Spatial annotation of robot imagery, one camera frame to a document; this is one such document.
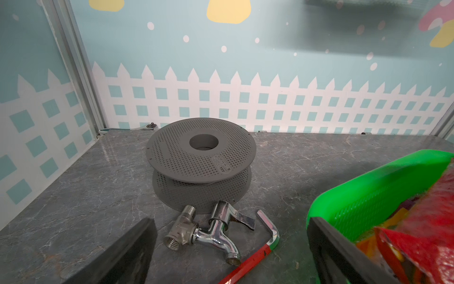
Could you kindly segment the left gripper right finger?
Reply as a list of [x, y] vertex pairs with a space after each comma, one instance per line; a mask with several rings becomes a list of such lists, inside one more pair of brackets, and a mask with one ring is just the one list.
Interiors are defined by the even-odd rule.
[[398, 280], [373, 264], [325, 219], [307, 226], [309, 247], [322, 284], [397, 284]]

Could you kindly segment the red candy bag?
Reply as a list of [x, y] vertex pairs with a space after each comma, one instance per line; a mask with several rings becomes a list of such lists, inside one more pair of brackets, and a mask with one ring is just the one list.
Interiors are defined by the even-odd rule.
[[394, 229], [374, 229], [378, 249], [402, 284], [454, 281], [454, 165]]

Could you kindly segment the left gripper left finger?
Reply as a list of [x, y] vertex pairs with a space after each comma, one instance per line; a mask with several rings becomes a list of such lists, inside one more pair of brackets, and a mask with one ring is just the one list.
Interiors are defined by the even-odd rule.
[[143, 284], [157, 241], [151, 218], [143, 218], [67, 284]]

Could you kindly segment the green plastic basket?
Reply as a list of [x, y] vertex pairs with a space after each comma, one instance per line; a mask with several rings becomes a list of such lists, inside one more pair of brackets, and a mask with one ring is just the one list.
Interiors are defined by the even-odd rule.
[[446, 151], [419, 150], [385, 164], [319, 195], [307, 220], [320, 217], [354, 242], [388, 219], [402, 202], [425, 193], [453, 157]]

